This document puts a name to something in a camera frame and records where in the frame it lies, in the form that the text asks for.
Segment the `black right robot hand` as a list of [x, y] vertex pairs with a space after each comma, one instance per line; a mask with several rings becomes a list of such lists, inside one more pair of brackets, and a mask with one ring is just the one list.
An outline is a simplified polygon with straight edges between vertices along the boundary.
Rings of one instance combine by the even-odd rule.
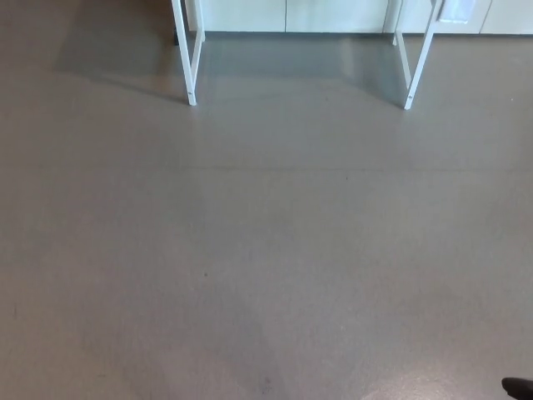
[[533, 381], [519, 377], [504, 377], [501, 385], [506, 394], [516, 400], [533, 400]]

